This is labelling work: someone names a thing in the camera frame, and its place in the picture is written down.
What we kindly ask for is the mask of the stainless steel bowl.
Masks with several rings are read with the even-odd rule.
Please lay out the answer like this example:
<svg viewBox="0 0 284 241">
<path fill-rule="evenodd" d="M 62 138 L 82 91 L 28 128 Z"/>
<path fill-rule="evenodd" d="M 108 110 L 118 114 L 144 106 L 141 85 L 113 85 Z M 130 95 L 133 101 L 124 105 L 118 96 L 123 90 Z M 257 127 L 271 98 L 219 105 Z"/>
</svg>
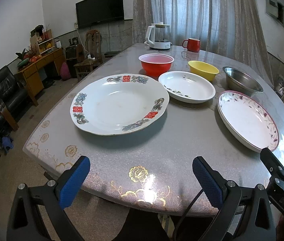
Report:
<svg viewBox="0 0 284 241">
<path fill-rule="evenodd" d="M 262 86 L 250 75 L 238 69 L 225 66 L 222 68 L 226 75 L 226 83 L 231 90 L 241 92 L 247 96 L 262 93 Z"/>
</svg>

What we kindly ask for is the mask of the white rose pattern plate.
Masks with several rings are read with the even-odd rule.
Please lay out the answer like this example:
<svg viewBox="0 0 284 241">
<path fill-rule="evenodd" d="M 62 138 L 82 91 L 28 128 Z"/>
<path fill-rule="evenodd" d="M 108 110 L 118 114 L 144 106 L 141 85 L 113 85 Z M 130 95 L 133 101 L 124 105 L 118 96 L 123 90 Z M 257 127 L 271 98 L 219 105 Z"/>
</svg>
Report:
<svg viewBox="0 0 284 241">
<path fill-rule="evenodd" d="M 158 82 L 164 86 L 171 97 L 185 103 L 204 103 L 216 94 L 214 86 L 209 81 L 190 72 L 166 72 L 158 77 Z"/>
</svg>

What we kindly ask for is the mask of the yellow plastic bowl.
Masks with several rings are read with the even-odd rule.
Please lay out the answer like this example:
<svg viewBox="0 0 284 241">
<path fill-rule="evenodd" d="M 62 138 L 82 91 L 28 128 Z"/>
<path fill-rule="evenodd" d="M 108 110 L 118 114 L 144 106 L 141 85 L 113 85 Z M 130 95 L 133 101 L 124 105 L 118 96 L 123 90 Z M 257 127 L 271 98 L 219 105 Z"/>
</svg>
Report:
<svg viewBox="0 0 284 241">
<path fill-rule="evenodd" d="M 218 68 L 203 61 L 191 60 L 188 61 L 188 66 L 191 73 L 201 76 L 209 82 L 212 82 L 216 75 L 220 73 Z"/>
</svg>

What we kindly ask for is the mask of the large white double-happiness plate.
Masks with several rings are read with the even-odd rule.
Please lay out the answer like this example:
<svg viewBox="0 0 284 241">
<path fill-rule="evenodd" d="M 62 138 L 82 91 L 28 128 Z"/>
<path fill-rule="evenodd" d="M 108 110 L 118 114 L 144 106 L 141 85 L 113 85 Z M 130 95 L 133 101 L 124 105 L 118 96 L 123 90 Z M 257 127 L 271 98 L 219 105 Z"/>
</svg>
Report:
<svg viewBox="0 0 284 241">
<path fill-rule="evenodd" d="M 84 132 L 118 136 L 140 131 L 166 111 L 164 86 L 145 75 L 119 74 L 94 81 L 73 99 L 71 119 Z"/>
</svg>

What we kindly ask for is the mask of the red plastic bowl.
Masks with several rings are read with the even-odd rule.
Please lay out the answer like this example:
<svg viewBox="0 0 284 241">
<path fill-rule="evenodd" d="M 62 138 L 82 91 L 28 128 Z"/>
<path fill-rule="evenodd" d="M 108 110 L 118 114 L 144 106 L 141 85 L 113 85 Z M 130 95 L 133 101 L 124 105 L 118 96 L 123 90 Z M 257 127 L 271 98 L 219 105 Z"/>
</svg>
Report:
<svg viewBox="0 0 284 241">
<path fill-rule="evenodd" d="M 175 59 L 166 54 L 149 53 L 139 56 L 139 61 L 147 76 L 159 77 L 169 71 Z"/>
</svg>

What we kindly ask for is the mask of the pink-rimmed floral plate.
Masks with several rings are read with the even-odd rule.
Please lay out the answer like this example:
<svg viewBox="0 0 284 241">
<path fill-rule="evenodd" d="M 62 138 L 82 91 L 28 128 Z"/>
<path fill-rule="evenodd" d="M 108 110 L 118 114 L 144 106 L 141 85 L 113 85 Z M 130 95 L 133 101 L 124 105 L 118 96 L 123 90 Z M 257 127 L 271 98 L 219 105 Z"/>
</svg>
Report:
<svg viewBox="0 0 284 241">
<path fill-rule="evenodd" d="M 273 118 L 254 99 L 233 90 L 220 94 L 218 113 L 235 138 L 248 149 L 259 153 L 264 148 L 277 149 L 279 132 Z"/>
</svg>

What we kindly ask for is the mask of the red mug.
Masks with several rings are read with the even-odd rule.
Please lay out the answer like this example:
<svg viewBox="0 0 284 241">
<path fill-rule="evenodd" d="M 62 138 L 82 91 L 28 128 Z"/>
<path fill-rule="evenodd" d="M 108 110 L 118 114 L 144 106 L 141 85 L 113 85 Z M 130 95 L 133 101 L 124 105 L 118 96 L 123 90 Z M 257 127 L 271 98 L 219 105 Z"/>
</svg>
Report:
<svg viewBox="0 0 284 241">
<path fill-rule="evenodd" d="M 194 38 L 188 38 L 182 42 L 182 47 L 188 51 L 198 53 L 201 47 L 201 41 Z"/>
</svg>

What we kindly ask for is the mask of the wooden desk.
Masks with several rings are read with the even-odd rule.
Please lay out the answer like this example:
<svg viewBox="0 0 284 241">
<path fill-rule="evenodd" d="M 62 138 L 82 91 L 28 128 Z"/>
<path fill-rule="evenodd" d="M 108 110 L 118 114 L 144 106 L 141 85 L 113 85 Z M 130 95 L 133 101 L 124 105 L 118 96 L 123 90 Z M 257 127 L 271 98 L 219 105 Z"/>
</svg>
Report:
<svg viewBox="0 0 284 241">
<path fill-rule="evenodd" d="M 63 63 L 65 63 L 64 50 L 63 48 L 58 48 L 41 57 L 35 63 L 31 63 L 18 71 L 15 76 L 35 97 L 44 89 L 43 78 L 41 76 L 43 71 L 49 71 L 49 73 L 46 74 L 46 77 L 60 78 L 60 69 Z"/>
</svg>

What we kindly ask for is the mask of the white glass electric kettle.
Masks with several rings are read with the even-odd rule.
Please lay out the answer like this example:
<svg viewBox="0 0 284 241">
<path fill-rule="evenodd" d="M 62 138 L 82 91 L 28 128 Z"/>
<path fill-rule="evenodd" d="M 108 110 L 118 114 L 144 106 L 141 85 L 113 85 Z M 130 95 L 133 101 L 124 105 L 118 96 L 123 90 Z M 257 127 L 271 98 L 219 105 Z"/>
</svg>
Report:
<svg viewBox="0 0 284 241">
<path fill-rule="evenodd" d="M 154 50 L 169 50 L 171 48 L 170 34 L 170 25 L 163 22 L 152 23 L 147 27 L 145 45 Z"/>
</svg>

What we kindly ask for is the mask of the wooden desktop shelf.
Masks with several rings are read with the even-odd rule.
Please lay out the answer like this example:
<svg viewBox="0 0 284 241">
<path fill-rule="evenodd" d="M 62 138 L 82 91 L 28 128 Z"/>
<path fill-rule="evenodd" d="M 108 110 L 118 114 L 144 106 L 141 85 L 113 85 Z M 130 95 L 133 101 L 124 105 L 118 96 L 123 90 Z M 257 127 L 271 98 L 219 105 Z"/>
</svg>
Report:
<svg viewBox="0 0 284 241">
<path fill-rule="evenodd" d="M 39 38 L 34 35 L 30 38 L 30 45 L 35 47 L 36 53 L 39 56 L 44 56 L 56 49 L 55 42 L 52 35 L 52 30 L 48 29 L 43 32 L 43 39 L 39 40 Z"/>
</svg>

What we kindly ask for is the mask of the wooden chair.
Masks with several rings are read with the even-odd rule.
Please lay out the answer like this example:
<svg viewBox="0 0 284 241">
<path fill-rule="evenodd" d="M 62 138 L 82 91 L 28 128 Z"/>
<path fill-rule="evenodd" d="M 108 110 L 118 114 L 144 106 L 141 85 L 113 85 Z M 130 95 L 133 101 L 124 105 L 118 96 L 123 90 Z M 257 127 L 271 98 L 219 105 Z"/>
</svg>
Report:
<svg viewBox="0 0 284 241">
<path fill-rule="evenodd" d="M 74 65 L 79 82 L 103 63 L 99 30 L 92 29 L 86 33 L 84 48 L 84 59 Z"/>
</svg>

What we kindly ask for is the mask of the wall electrical panel box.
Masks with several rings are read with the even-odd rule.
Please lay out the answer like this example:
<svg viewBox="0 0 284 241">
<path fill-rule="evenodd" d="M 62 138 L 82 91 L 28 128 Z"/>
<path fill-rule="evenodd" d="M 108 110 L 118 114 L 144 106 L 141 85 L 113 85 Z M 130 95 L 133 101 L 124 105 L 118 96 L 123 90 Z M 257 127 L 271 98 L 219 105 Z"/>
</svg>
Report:
<svg viewBox="0 0 284 241">
<path fill-rule="evenodd" d="M 266 13 L 284 27 L 283 0 L 265 0 Z"/>
</svg>

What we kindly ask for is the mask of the black wall television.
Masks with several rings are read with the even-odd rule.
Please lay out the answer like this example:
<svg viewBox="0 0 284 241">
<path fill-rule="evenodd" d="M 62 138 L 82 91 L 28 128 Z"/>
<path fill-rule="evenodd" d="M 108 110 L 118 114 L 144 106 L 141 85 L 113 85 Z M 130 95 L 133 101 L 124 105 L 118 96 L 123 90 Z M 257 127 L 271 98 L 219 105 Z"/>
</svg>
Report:
<svg viewBox="0 0 284 241">
<path fill-rule="evenodd" d="M 78 28 L 123 21 L 123 0 L 83 0 L 76 3 Z"/>
</svg>

